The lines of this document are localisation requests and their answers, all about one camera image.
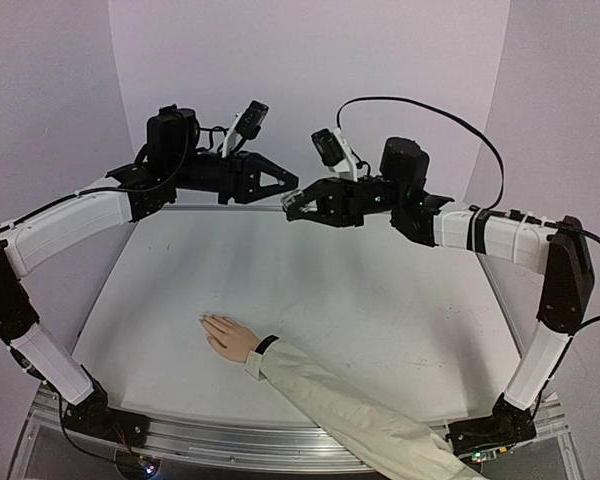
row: black cable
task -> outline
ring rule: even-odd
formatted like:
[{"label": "black cable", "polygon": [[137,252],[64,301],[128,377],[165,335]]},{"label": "black cable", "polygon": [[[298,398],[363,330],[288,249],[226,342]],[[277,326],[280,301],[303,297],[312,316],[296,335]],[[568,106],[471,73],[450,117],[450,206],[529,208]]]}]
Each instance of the black cable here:
[{"label": "black cable", "polygon": [[223,133],[224,136],[227,136],[227,132],[229,131],[228,128],[222,127],[220,125],[216,125],[215,127],[212,128],[203,128],[200,127],[200,130],[202,132],[209,132],[209,146],[208,147],[201,147],[198,150],[201,150],[203,152],[210,152],[211,150],[213,150],[213,147],[215,146],[215,141],[213,138],[213,135],[215,133]]},{"label": "black cable", "polygon": [[[485,143],[485,145],[487,147],[489,147],[489,149],[495,155],[496,161],[498,162],[498,167],[500,168],[500,178],[501,178],[500,193],[498,194],[498,197],[496,198],[496,201],[493,202],[493,204],[491,204],[489,207],[487,207],[487,210],[490,210],[492,208],[496,208],[500,204],[500,201],[502,200],[502,196],[504,195],[504,162],[502,161],[502,157],[500,156],[500,153],[498,152],[498,149],[491,143],[491,141],[480,130],[478,130],[477,128],[475,128],[473,125],[471,125],[466,120],[463,120],[462,118],[457,117],[456,115],[453,115],[452,113],[446,112],[445,110],[441,110],[441,109],[433,107],[431,105],[427,105],[426,103],[418,102],[417,100],[411,100],[411,99],[405,98],[405,97],[394,97],[394,96],[386,96],[386,95],[368,96],[368,97],[356,97],[356,98],[353,98],[353,99],[345,102],[338,109],[338,113],[336,113],[336,125],[337,125],[337,127],[342,130],[342,126],[340,124],[340,114],[341,114],[342,110],[344,109],[344,107],[346,107],[347,105],[351,105],[352,103],[358,103],[358,102],[375,102],[375,101],[403,102],[403,103],[409,103],[411,105],[415,105],[416,107],[424,108],[425,110],[429,110],[431,112],[434,112],[434,113],[437,113],[439,115],[442,115],[443,117],[446,117],[446,118],[448,118],[450,120],[453,120],[458,125],[460,125],[461,127],[465,128],[466,130],[468,130],[469,132],[471,132],[473,135],[475,135],[476,137],[478,137],[480,140],[482,140]],[[360,157],[353,150],[352,150],[352,153],[355,155],[355,157],[358,160],[360,160]]]},{"label": "black cable", "polygon": [[364,160],[360,160],[360,162],[358,163],[358,168],[362,168],[362,167],[367,167],[367,177],[370,176],[371,175],[371,164]]},{"label": "black cable", "polygon": [[[184,165],[184,162],[187,159],[187,155],[189,154],[189,137],[190,137],[189,131],[188,131],[188,128],[187,128],[187,125],[186,125],[187,118],[181,112],[175,111],[174,113],[177,113],[178,115],[180,115],[180,118],[182,118],[182,120],[185,122],[184,149],[182,151],[182,157],[180,158],[180,162],[178,163],[178,166],[173,170],[173,172],[171,172],[171,174],[166,179],[158,182],[153,187],[149,187],[149,188],[142,188],[142,189],[137,189],[137,190],[134,190],[134,189],[131,189],[131,188],[120,188],[120,187],[91,188],[89,190],[83,190],[83,191],[79,192],[78,196],[81,197],[81,196],[84,196],[84,195],[90,195],[92,193],[100,193],[100,192],[149,193],[149,192],[152,192],[154,190],[157,190],[157,189],[163,187],[165,184],[167,184],[171,180],[173,180],[173,178],[175,178],[175,176],[178,174],[178,172],[180,171],[180,169]],[[198,142],[200,141],[200,124],[198,123],[198,120],[196,120],[195,118],[193,119],[193,121],[194,121],[194,127],[195,127],[195,132],[194,132],[195,140],[194,140],[194,143],[195,143],[195,145],[197,145]]]},{"label": "black cable", "polygon": [[[557,229],[567,230],[570,232],[577,233],[579,235],[583,235],[587,238],[590,238],[591,240],[593,240],[594,242],[596,242],[597,244],[600,245],[600,236],[596,235],[595,233],[589,232],[588,230],[585,230],[583,228],[578,228],[573,225],[568,225],[568,224],[561,223],[561,222],[547,222],[545,225],[549,228],[557,228]],[[594,323],[598,323],[598,322],[600,322],[600,315],[593,317],[592,319],[587,320],[587,321],[583,322],[582,324],[580,324],[580,326],[576,330],[575,334],[581,332],[588,326],[593,325]]]},{"label": "black cable", "polygon": [[[35,217],[36,215],[39,215],[39,214],[41,214],[42,212],[44,212],[44,211],[46,211],[46,210],[49,210],[50,208],[53,208],[53,207],[55,207],[56,205],[60,205],[61,203],[67,202],[67,201],[69,201],[69,200],[73,200],[74,198],[77,198],[77,197],[78,197],[78,196],[77,196],[75,193],[72,193],[71,195],[65,195],[65,196],[64,196],[64,197],[62,197],[62,198],[58,198],[57,200],[54,200],[53,202],[49,202],[49,203],[47,203],[46,205],[44,205],[44,206],[42,206],[42,207],[40,207],[40,208],[37,208],[37,209],[35,209],[33,212],[29,212],[29,213],[27,213],[25,216],[23,216],[23,217],[20,217],[20,218],[19,218],[19,219],[17,219],[15,222],[13,222],[13,224],[14,224],[14,225],[20,225],[21,223],[24,223],[24,222],[26,222],[26,221],[27,221],[27,220],[29,220],[30,218],[32,218],[32,217]],[[6,226],[5,226],[5,227],[2,227],[2,228],[0,229],[0,233],[2,233],[2,232],[4,232],[4,231],[6,231],[6,230],[8,230],[8,229],[9,229],[9,227],[6,227]]]},{"label": "black cable", "polygon": [[67,430],[64,427],[64,420],[62,418],[62,395],[60,395],[60,393],[57,393],[57,395],[58,395],[58,419],[60,420],[60,430],[62,430],[62,435],[64,435],[64,438],[67,440],[67,442],[69,442],[69,444],[73,448],[75,448],[79,452],[84,453],[85,455],[88,455],[93,458],[99,458],[100,460],[104,460],[105,462],[108,462],[108,463],[111,463],[112,465],[117,466],[118,462],[116,462],[115,459],[103,457],[102,455],[98,455],[96,453],[85,450],[84,448],[80,447],[79,445],[76,445],[74,443],[74,441],[71,440],[71,437],[69,437],[69,434],[67,433]]},{"label": "black cable", "polygon": [[[538,392],[538,396],[536,397],[536,406],[533,409],[533,413],[531,414],[531,420],[529,421],[527,427],[521,432],[521,435],[526,435],[527,432],[529,431],[529,429],[531,428],[531,426],[534,425],[536,415],[538,415],[538,411],[540,410],[540,405],[542,404],[542,394],[544,393],[544,390],[547,388],[547,385],[549,385],[549,380],[544,382],[544,385]],[[518,446],[519,443],[520,442],[518,441],[518,442],[514,443],[513,445],[509,446],[508,450],[509,451],[513,450],[514,448],[516,448]]]},{"label": "black cable", "polygon": [[[560,357],[560,360],[558,360],[558,363],[556,364],[556,366],[553,368],[553,373],[555,373],[555,371],[558,369],[558,366],[560,364],[560,362],[562,362],[562,358]],[[540,404],[542,403],[542,394],[544,393],[545,389],[547,388],[547,385],[549,384],[549,380],[547,379],[546,382],[544,382],[544,385],[542,386],[542,388],[540,389],[540,391],[538,392],[538,395],[536,396],[536,406],[533,410],[533,413],[531,414],[531,421],[529,422],[529,425],[527,427],[528,428],[533,425],[533,421],[536,418],[536,415],[538,414],[538,411],[540,410]],[[500,433],[499,430],[492,430],[489,433],[478,433],[478,432],[461,432],[462,435],[466,436],[466,437],[473,437],[473,438],[491,438],[495,435],[497,435],[498,433]],[[513,445],[511,445],[511,447],[509,447],[509,449],[515,447],[518,443],[514,443]]]},{"label": "black cable", "polygon": [[81,446],[77,445],[73,440],[71,440],[71,437],[69,436],[69,434],[67,433],[67,430],[64,426],[64,421],[62,418],[62,395],[56,391],[56,394],[58,395],[58,419],[60,421],[60,430],[62,430],[62,435],[64,436],[64,438],[67,440],[67,442],[69,442],[69,444],[75,448],[76,450],[78,450],[79,452],[92,457],[92,458],[97,458],[99,460],[103,460],[107,463],[110,463],[112,465],[115,465],[116,467],[119,466],[123,466],[124,468],[135,468],[138,470],[142,470],[143,472],[145,472],[146,470],[140,466],[140,465],[121,465],[115,458],[108,458],[108,457],[103,457],[102,455],[98,455],[97,453],[93,453],[90,452],[88,450],[85,450],[84,448],[82,448]]},{"label": "black cable", "polygon": [[244,147],[244,144],[247,143],[247,139],[242,137],[238,144],[231,149],[231,153],[238,153]]},{"label": "black cable", "polygon": [[567,343],[567,346],[564,347],[564,350],[560,354],[560,358],[558,358],[558,361],[554,365],[553,370],[551,370],[551,373],[549,374],[549,378],[547,378],[547,380],[544,382],[544,385],[542,385],[542,388],[538,392],[538,397],[536,398],[536,406],[533,409],[533,413],[531,414],[531,423],[534,422],[534,420],[536,419],[536,416],[538,415],[538,411],[540,411],[540,404],[542,404],[542,394],[549,386],[549,382],[551,381],[551,379],[553,378],[555,373],[558,371],[558,368],[560,368],[560,364],[562,363],[565,356],[567,355],[567,351],[569,350],[569,347],[571,347],[572,342],[573,342],[573,336],[571,336],[569,338],[569,342]]},{"label": "black cable", "polygon": [[[188,131],[189,129],[187,128],[186,122],[187,122],[187,118],[184,116],[184,114],[180,113],[180,112],[174,112],[178,115],[180,115],[180,117],[182,118],[182,120],[185,122],[185,141],[184,141],[184,150],[182,152],[182,158],[180,159],[180,162],[178,163],[178,166],[174,169],[174,171],[164,180],[158,182],[156,185],[154,185],[153,187],[149,187],[149,188],[144,188],[144,189],[130,189],[130,188],[120,188],[120,187],[100,187],[100,188],[91,188],[88,190],[82,190],[81,192],[78,192],[77,194],[72,193],[70,195],[66,195],[62,198],[59,198],[57,200],[54,200],[53,202],[50,202],[26,215],[24,215],[23,217],[18,218],[16,221],[13,222],[13,225],[20,225],[21,223],[26,222],[27,220],[29,220],[32,217],[35,217],[36,215],[39,215],[43,212],[45,212],[46,210],[49,210],[50,208],[55,207],[56,205],[59,205],[61,203],[64,203],[66,201],[69,200],[73,200],[74,198],[78,198],[84,195],[90,195],[92,193],[100,193],[100,192],[116,192],[116,193],[148,193],[148,192],[152,192],[154,190],[157,190],[158,188],[161,188],[162,186],[164,186],[166,183],[170,182],[180,171],[180,169],[182,168],[182,166],[184,165],[184,162],[187,158],[187,155],[189,153],[189,144],[190,144],[190,132]],[[194,124],[193,127],[195,129],[195,131],[193,132],[193,143],[195,145],[198,144],[198,141],[200,140],[200,124],[198,123],[198,121],[194,118],[193,119]],[[138,155],[136,156],[136,159],[134,161],[134,163],[137,165],[139,163],[142,163],[142,161],[144,160],[144,156],[146,156],[146,145],[143,146],[140,151],[138,152]],[[3,233],[5,231],[9,230],[9,226],[5,225],[3,227],[0,228],[0,233]]]}]

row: white cable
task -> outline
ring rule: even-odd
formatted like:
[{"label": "white cable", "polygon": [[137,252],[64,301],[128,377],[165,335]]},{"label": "white cable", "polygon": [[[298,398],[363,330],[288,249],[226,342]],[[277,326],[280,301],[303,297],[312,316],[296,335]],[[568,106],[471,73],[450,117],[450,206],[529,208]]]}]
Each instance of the white cable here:
[{"label": "white cable", "polygon": [[520,235],[520,232],[524,228],[524,224],[526,223],[527,218],[529,218],[530,215],[533,216],[531,212],[525,213],[524,217],[522,217],[522,221],[518,224],[518,227],[516,228],[516,232],[513,234],[513,258],[511,260],[514,265],[518,264],[518,236]]},{"label": "white cable", "polygon": [[236,114],[236,118],[234,119],[231,127],[227,130],[227,135],[224,137],[224,141],[222,142],[222,158],[227,158],[231,153],[231,150],[236,146],[238,132],[236,132],[236,127],[238,126],[238,122],[240,122],[240,118],[242,117],[242,113]]}]

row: white table surface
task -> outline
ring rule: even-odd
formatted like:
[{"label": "white table surface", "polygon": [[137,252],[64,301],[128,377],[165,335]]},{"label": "white table surface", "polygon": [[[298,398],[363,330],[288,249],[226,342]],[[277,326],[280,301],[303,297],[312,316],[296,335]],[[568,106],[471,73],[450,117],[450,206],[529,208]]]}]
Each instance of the white table surface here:
[{"label": "white table surface", "polygon": [[238,424],[307,425],[208,346],[203,312],[277,334],[398,411],[488,414],[519,356],[472,253],[281,212],[162,211],[139,223],[74,356],[112,405]]}]

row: human hand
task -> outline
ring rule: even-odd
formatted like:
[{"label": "human hand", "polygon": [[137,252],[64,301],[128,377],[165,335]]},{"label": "human hand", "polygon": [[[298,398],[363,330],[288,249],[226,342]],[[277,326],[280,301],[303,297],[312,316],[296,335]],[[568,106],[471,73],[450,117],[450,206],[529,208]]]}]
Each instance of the human hand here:
[{"label": "human hand", "polygon": [[203,315],[202,326],[209,333],[209,345],[232,362],[245,363],[249,352],[260,344],[260,339],[251,330],[229,317]]}]

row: human arm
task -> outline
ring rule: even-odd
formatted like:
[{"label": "human arm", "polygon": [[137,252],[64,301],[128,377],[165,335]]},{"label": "human arm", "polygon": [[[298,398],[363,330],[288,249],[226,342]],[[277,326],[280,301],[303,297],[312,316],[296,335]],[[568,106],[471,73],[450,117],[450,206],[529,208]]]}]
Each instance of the human arm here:
[{"label": "human arm", "polygon": [[[223,357],[245,363],[257,355],[259,339],[228,317],[206,316],[203,326]],[[482,478],[429,427],[372,399],[286,342],[278,340],[266,349],[259,372],[336,441],[388,478]]]}]

